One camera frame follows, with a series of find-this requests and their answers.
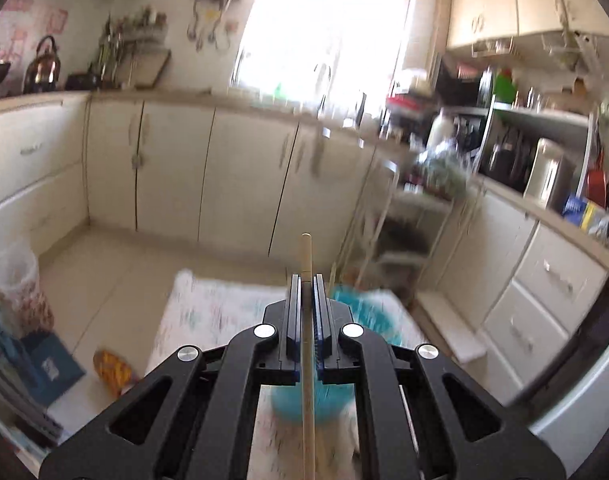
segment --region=patterned tablecloth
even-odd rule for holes
[[[265,306],[284,300],[286,288],[242,285],[196,279],[182,270],[175,283],[149,357],[153,370],[177,348],[193,344],[203,350],[226,345],[236,333],[262,321]],[[368,299],[381,305],[393,321],[402,346],[415,348],[426,338],[389,291],[377,290]],[[270,388],[262,386],[249,460],[249,480],[302,478],[302,426],[279,418],[271,407]],[[342,414],[316,425],[318,477],[358,478],[352,461],[355,444],[355,403]]]

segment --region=trash bag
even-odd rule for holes
[[[16,242],[0,253],[0,293],[23,335],[53,330],[54,314],[40,289],[38,259],[28,242]]]

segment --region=white bottle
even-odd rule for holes
[[[428,134],[427,149],[436,147],[444,139],[450,139],[454,135],[453,118],[446,115],[444,108],[442,108],[438,117],[433,120],[431,132]]]

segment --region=orange slipper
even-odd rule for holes
[[[137,382],[133,368],[108,350],[98,350],[93,356],[93,367],[98,377],[115,397],[125,393]]]

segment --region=countertop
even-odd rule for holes
[[[166,102],[173,104],[185,104],[196,106],[214,106],[226,108],[250,114],[258,114],[263,117],[275,118],[282,121],[293,121],[313,126],[325,127],[334,131],[342,131],[346,134],[364,139],[365,142],[386,148],[387,158],[391,158],[397,151],[396,146],[388,146],[388,142],[380,140],[374,133],[364,133],[354,128],[342,128],[337,124],[331,124],[324,120],[318,120],[308,112],[294,112],[286,107],[272,107],[269,104],[255,103],[248,99],[231,97],[227,95],[211,94],[206,91],[187,91],[187,90],[146,90],[146,91],[68,91],[68,92],[48,92],[43,94],[28,94],[24,96],[0,99],[0,113],[8,110],[24,107],[34,107],[49,105],[54,103],[71,102],[77,100],[88,100],[89,98],[98,100],[145,100],[155,102]],[[404,156],[408,150],[399,149],[398,155]],[[502,186],[481,175],[473,176],[473,182],[484,186],[494,194],[511,203],[514,207],[523,210],[529,215],[534,216],[550,229],[553,229],[560,236],[574,244],[586,254],[591,256],[605,269],[609,270],[609,250],[599,242],[591,238],[584,231],[567,222],[562,216],[548,209],[540,207],[536,202],[525,198],[520,193]]]

